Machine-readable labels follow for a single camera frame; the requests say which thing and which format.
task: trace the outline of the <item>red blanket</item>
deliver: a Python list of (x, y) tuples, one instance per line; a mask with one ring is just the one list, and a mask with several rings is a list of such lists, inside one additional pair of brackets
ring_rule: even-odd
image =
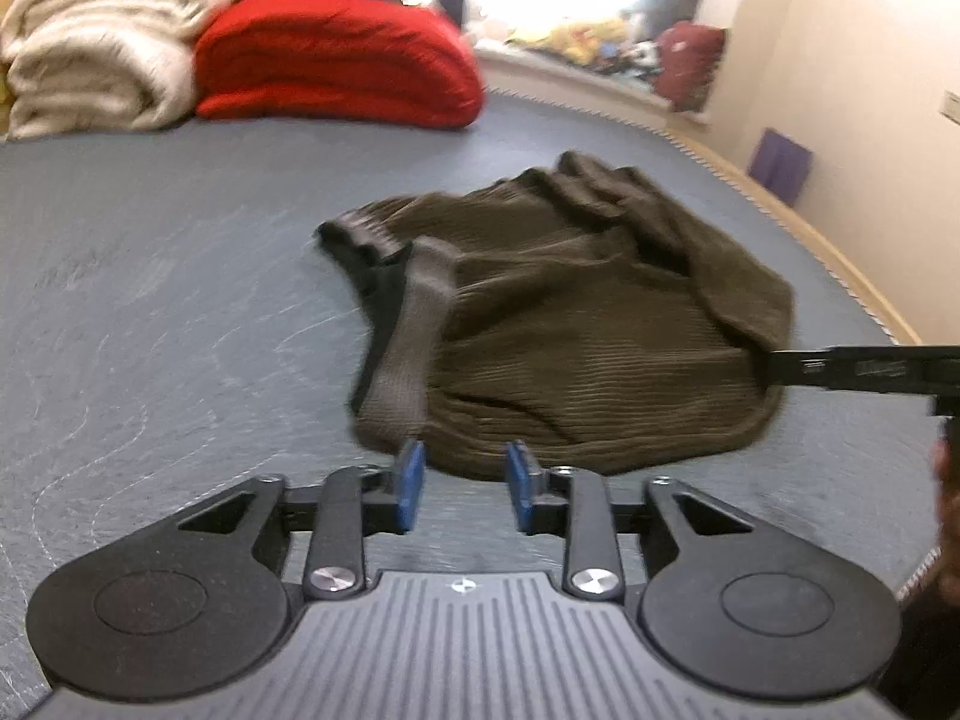
[(196, 48), (197, 113), (465, 127), (483, 84), (444, 16), (378, 0), (243, 0)]

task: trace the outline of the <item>bed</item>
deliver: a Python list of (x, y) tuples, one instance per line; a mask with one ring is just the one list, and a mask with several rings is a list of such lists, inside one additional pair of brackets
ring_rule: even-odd
[[(568, 148), (642, 167), (787, 278), (795, 346), (891, 343), (717, 170), (662, 133), (558, 105), (493, 94), (464, 132), (258, 119), (0, 145), (0, 718), (46, 691), (23, 620), (55, 566), (251, 474), (310, 484), (384, 460), (349, 432), (367, 327), (316, 224), (392, 194), (468, 191)], [(926, 408), (789, 389), (748, 448), (610, 485), (669, 473), (904, 590), (936, 541)], [(368, 562), (554, 570), (561, 552), (514, 531), (503, 485), (431, 471), (416, 531), (375, 536)]]

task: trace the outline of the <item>round black pad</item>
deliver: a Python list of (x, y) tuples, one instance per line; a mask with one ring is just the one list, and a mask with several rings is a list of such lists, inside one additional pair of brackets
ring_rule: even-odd
[(147, 637), (188, 625), (205, 604), (206, 590), (193, 577), (176, 571), (139, 571), (104, 587), (93, 608), (114, 631)]
[(27, 634), (51, 682), (117, 701), (162, 701), (251, 668), (288, 618), (280, 580), (223, 536), (118, 541), (42, 581)]
[(879, 580), (773, 528), (686, 543), (644, 591), (640, 624), (695, 679), (776, 701), (859, 688), (901, 630)]
[(748, 574), (724, 587), (720, 604), (739, 626), (768, 637), (799, 637), (833, 615), (833, 602), (819, 584), (790, 574)]

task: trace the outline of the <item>ribbed knit fabric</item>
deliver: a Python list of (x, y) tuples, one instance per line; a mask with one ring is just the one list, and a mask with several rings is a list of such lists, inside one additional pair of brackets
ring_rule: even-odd
[(373, 323), (357, 433), (499, 479), (522, 439), (602, 473), (736, 449), (779, 402), (767, 352), (784, 280), (634, 167), (565, 153), (466, 196), (368, 205), (320, 225)]

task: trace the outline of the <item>person's hand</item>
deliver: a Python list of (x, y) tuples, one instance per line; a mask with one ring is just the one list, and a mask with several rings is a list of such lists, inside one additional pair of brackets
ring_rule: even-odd
[(943, 568), (940, 592), (947, 603), (960, 605), (960, 480), (952, 478), (947, 445), (940, 442), (934, 453), (933, 470), (940, 480), (937, 518), (940, 522), (940, 549)]

